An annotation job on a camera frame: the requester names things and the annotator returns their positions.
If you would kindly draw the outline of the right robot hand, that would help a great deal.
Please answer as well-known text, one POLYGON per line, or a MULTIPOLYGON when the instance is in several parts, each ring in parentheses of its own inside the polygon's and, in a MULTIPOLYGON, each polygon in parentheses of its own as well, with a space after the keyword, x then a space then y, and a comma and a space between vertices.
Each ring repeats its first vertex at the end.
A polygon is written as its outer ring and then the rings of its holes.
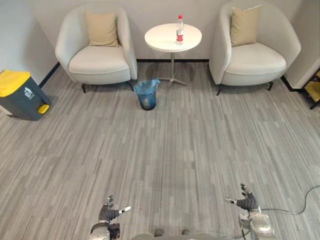
POLYGON ((252 210, 258 210, 260 208, 258 200, 254 194, 249 190, 246 184, 241 183, 240 187, 242 189, 243 199, 232 199, 230 197, 224 197, 224 201, 230 204, 235 204, 243 210, 248 212, 252 210))

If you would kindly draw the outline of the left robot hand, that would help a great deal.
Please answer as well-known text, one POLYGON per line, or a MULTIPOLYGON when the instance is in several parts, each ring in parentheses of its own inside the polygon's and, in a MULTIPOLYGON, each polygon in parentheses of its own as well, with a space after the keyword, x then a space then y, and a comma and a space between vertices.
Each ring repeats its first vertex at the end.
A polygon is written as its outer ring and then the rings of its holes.
POLYGON ((100 209, 98 221, 100 223, 110 223, 112 220, 117 218, 119 215, 128 212, 132 209, 130 205, 122 209, 113 209, 113 195, 107 197, 107 202, 102 205, 100 209))

